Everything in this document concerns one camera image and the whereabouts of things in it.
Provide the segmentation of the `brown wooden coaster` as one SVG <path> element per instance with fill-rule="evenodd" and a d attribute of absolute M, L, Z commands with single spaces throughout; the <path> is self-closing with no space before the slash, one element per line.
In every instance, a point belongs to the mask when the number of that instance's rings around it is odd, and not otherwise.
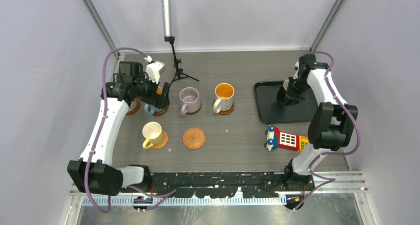
<path fill-rule="evenodd" d="M 228 115 L 234 111 L 235 103 L 232 103 L 232 107 L 227 111 L 220 111 L 218 114 L 220 115 Z"/>
<path fill-rule="evenodd" d="M 154 109 L 153 116 L 160 116 L 167 112 L 169 106 L 166 106 L 164 109 Z"/>
<path fill-rule="evenodd" d="M 140 100 L 138 98 L 135 98 L 131 102 L 131 104 L 130 104 L 130 106 L 128 108 L 127 114 L 130 115 L 130 114 L 134 114 L 135 112 L 137 112 L 138 109 L 140 108 L 140 105 L 141 105 Z"/>

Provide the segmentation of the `lilac mug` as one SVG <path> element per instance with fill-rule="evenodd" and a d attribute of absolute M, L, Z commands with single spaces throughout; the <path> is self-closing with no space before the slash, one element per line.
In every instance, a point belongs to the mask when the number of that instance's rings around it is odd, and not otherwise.
<path fill-rule="evenodd" d="M 200 93 L 196 88 L 186 87 L 179 93 L 180 113 L 185 116 L 186 111 L 193 112 L 202 105 Z"/>

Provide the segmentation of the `yellow mug white inside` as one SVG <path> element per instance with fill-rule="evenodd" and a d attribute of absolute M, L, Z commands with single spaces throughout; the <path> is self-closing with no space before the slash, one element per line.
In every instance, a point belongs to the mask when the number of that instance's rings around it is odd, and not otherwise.
<path fill-rule="evenodd" d="M 148 122 L 142 129 L 142 134 L 145 138 L 142 147 L 148 149 L 160 144 L 164 139 L 164 132 L 162 126 L 155 121 Z"/>

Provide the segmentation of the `smooth orange round coaster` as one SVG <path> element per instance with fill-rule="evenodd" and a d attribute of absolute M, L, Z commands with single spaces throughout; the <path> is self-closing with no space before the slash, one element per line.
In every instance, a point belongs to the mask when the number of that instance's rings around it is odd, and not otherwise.
<path fill-rule="evenodd" d="M 153 145 L 152 146 L 153 149 L 163 148 L 168 143 L 169 137 L 168 137 L 167 132 L 163 130 L 162 133 L 163 133 L 163 140 L 159 144 Z"/>

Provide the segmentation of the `woven rattan round coaster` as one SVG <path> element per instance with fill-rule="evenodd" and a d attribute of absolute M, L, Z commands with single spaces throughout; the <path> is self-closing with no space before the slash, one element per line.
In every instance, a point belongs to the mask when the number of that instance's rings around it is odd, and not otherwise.
<path fill-rule="evenodd" d="M 205 132 L 197 127 L 189 128 L 182 137 L 184 145 L 191 150 L 199 149 L 206 142 Z"/>

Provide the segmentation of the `white mug orange inside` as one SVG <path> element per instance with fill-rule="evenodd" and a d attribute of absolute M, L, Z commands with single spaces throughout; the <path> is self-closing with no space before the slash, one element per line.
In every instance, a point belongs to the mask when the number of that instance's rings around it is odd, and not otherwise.
<path fill-rule="evenodd" d="M 220 111 L 229 110 L 232 107 L 232 103 L 234 103 L 234 87 L 228 83 L 220 83 L 216 86 L 214 92 L 215 100 L 212 107 L 213 112 L 218 114 Z"/>

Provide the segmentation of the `blue mug yellow inside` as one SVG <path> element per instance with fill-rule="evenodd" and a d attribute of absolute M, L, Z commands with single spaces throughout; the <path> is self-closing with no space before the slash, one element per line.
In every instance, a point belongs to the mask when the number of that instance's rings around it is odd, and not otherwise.
<path fill-rule="evenodd" d="M 161 88 L 160 86 L 158 86 L 156 93 L 157 93 L 158 95 L 161 95 L 161 93 L 162 93 L 162 88 Z M 161 113 L 161 112 L 163 111 L 163 109 L 157 109 L 157 108 L 156 108 L 156 107 L 154 107 L 154 106 L 151 106 L 151 105 L 149 105 L 149 104 L 145 104 L 145 105 L 144 105 L 144 111 L 145 111 L 147 114 L 149 114 L 149 115 L 155 115 L 155 116 L 157 116 L 157 115 L 158 115 L 158 113 Z"/>

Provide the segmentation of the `pink floral mug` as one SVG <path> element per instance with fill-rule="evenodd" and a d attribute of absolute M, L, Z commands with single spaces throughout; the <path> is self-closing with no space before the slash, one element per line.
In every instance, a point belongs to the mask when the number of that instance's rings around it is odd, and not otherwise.
<path fill-rule="evenodd" d="M 131 104 L 130 104 L 128 113 L 132 113 L 132 111 L 135 111 L 136 110 L 136 107 L 137 107 L 137 101 L 136 100 L 133 100 L 131 102 Z"/>

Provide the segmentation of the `dark wooden round coaster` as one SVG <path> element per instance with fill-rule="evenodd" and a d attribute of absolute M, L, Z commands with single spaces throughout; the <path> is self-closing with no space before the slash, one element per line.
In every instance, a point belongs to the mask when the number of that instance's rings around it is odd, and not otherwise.
<path fill-rule="evenodd" d="M 200 107 L 197 109 L 197 110 L 195 110 L 195 111 L 193 111 L 193 112 L 188 112 L 188 111 L 186 111 L 186 113 L 185 113 L 185 115 L 193 115 L 193 114 L 196 114 L 196 113 L 198 113 L 200 110 L 201 110 L 201 107 L 202 105 L 200 105 Z"/>

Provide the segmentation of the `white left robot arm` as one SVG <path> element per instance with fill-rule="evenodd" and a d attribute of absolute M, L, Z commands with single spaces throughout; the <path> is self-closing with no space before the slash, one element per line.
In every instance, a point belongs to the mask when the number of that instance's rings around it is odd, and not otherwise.
<path fill-rule="evenodd" d="M 131 103 L 164 109 L 169 106 L 170 84 L 164 83 L 157 93 L 164 63 L 152 61 L 143 68 L 139 62 L 123 61 L 117 76 L 106 82 L 101 93 L 100 111 L 92 135 L 79 159 L 68 163 L 67 171 L 80 192 L 116 196 L 133 185 L 147 192 L 152 185 L 150 169 L 145 165 L 112 167 L 112 153 L 116 138 Z"/>

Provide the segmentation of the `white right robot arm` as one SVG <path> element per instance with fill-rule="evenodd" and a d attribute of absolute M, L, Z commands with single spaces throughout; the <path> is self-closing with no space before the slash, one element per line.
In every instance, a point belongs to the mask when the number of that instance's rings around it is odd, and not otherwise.
<path fill-rule="evenodd" d="M 338 155 L 340 148 L 347 147 L 356 128 L 358 108 L 339 94 L 331 68 L 332 64 L 318 62 L 315 53 L 305 54 L 295 65 L 295 75 L 277 93 L 277 102 L 287 107 L 303 101 L 301 95 L 312 89 L 318 104 L 308 128 L 308 144 L 284 169 L 283 185 L 288 190 L 307 184 L 312 169 L 327 155 Z"/>

